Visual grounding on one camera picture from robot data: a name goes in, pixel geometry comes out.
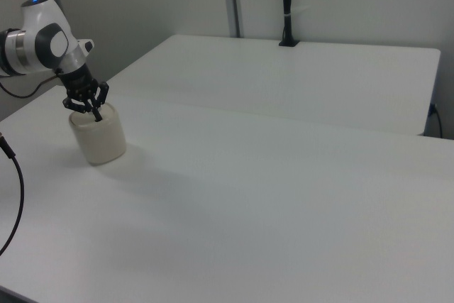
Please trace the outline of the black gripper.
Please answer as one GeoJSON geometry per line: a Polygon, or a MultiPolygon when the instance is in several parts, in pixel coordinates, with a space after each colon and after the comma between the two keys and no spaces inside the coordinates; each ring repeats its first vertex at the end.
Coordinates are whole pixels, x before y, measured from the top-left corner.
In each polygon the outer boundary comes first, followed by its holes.
{"type": "Polygon", "coordinates": [[[109,85],[106,82],[99,84],[92,77],[86,64],[73,72],[63,73],[62,70],[58,70],[57,76],[65,87],[68,96],[62,101],[63,106],[81,114],[92,113],[95,121],[101,121],[102,116],[99,109],[106,103],[109,85]],[[73,100],[83,102],[76,104],[73,100]]]}

